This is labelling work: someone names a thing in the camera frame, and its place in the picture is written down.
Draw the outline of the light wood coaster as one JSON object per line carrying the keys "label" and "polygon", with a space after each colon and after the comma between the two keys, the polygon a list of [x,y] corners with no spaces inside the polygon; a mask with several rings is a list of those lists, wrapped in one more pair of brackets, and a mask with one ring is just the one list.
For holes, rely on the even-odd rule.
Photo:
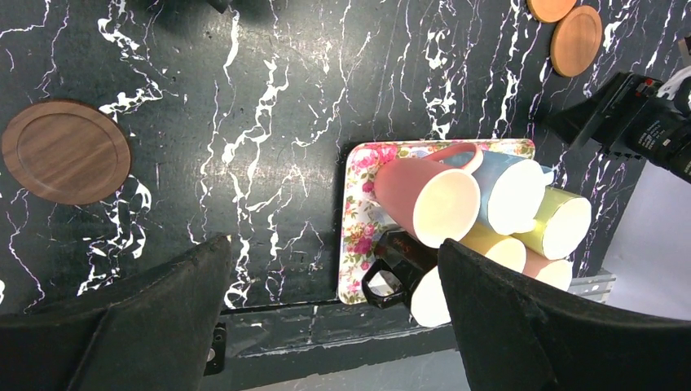
{"label": "light wood coaster", "polygon": [[603,36],[599,13],[588,5],[575,7],[558,24],[552,35],[550,57],[555,71],[576,77],[593,63]]}

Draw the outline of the dark walnut wooden coaster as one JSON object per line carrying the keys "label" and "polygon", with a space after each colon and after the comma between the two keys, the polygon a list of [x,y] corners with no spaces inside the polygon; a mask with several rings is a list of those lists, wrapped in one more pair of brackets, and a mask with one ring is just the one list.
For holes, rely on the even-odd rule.
{"label": "dark walnut wooden coaster", "polygon": [[2,158],[26,190],[58,204],[84,205],[118,190],[132,163],[120,126],[76,100],[33,103],[2,132]]}

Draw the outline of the orange wood coaster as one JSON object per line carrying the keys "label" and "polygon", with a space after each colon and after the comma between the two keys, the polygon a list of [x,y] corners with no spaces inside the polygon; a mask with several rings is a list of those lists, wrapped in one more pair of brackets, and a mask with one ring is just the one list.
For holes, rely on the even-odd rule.
{"label": "orange wood coaster", "polygon": [[575,6],[575,0],[527,0],[530,13],[542,23],[563,19]]}

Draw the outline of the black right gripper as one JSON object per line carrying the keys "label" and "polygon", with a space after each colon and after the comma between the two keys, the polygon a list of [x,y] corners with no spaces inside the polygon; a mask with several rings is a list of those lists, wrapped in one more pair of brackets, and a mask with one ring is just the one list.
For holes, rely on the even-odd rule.
{"label": "black right gripper", "polygon": [[590,98],[545,118],[569,149],[593,141],[613,158],[644,159],[690,182],[690,116],[656,97],[666,83],[618,72]]}

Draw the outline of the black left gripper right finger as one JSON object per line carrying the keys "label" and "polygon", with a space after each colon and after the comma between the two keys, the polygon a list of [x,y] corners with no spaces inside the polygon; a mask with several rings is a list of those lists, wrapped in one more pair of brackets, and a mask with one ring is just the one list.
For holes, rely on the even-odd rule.
{"label": "black left gripper right finger", "polygon": [[687,390],[690,324],[603,305],[454,240],[438,272],[472,390]]}

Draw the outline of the floral rectangular tray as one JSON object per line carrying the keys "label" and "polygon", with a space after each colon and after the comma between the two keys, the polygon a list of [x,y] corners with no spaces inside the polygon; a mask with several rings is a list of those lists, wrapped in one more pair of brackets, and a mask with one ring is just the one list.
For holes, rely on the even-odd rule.
{"label": "floral rectangular tray", "polygon": [[362,278],[375,261],[377,241],[398,224],[376,202],[374,179],[393,158],[423,158],[463,139],[367,142],[357,145],[345,163],[337,296],[345,305],[364,303]]}

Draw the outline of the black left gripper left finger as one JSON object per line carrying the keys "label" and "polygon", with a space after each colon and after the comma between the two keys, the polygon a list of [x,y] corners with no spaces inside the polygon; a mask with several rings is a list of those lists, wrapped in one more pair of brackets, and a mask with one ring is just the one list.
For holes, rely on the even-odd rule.
{"label": "black left gripper left finger", "polygon": [[2,389],[198,389],[230,257],[219,235],[90,294],[3,315]]}

